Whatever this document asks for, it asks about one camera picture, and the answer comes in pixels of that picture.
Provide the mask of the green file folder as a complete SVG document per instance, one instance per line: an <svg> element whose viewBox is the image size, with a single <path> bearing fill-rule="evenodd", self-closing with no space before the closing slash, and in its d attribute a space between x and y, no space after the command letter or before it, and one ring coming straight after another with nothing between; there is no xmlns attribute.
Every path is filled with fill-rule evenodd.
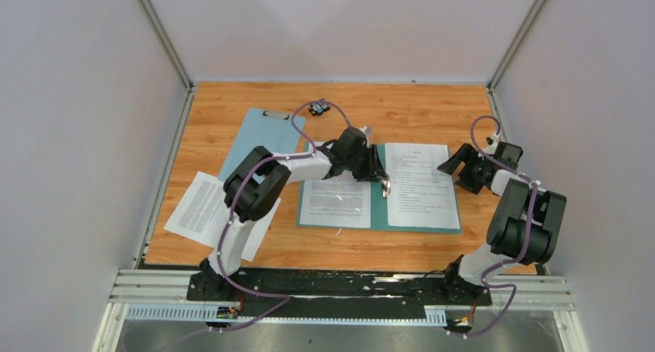
<svg viewBox="0 0 655 352"><path fill-rule="evenodd" d="M385 168L385 149L384 144L378 146L379 156L382 160L382 165ZM393 232L422 232L422 231L403 231L398 229L393 229L387 226L387 204L386 198L388 196L383 195L382 183L380 182L370 182L372 184L372 226L369 228L374 231L393 231ZM447 233L447 232L428 232L428 233L447 233L447 234L460 234L459 233Z"/></svg>

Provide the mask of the printed text paper sheet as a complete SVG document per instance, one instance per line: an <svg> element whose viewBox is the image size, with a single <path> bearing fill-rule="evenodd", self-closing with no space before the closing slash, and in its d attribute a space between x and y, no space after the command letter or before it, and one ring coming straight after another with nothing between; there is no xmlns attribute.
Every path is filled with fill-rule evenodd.
<svg viewBox="0 0 655 352"><path fill-rule="evenodd" d="M369 229L372 226L372 184L357 182L345 171L327 180L300 184L299 226Z"/></svg>

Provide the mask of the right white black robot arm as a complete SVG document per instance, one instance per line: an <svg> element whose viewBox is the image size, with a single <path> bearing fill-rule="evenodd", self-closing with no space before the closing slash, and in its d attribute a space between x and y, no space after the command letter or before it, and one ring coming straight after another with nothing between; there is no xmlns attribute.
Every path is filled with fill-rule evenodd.
<svg viewBox="0 0 655 352"><path fill-rule="evenodd" d="M530 184L516 173L523 150L489 138L483 153L463 144L438 171L457 174L455 184L473 194L488 188L500 201L490 221L486 242L461 255L445 270L439 291L450 303L477 299L486 290L483 280L503 268L544 264L553 255L567 198Z"/></svg>

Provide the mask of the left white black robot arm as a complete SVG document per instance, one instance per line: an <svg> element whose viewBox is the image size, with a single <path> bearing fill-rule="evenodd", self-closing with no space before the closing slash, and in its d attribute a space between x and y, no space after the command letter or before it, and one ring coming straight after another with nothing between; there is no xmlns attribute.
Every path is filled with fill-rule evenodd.
<svg viewBox="0 0 655 352"><path fill-rule="evenodd" d="M189 288L228 300L243 290L233 276L238 272L248 238L258 223L272 212L283 189L306 180L336 178L350 172L357 182L378 182L382 196L391 193L378 148L365 128L348 127L341 136L309 151L275 154L264 146L253 148L223 183L224 200L216 212L222 228L212 253L199 265Z"/></svg>

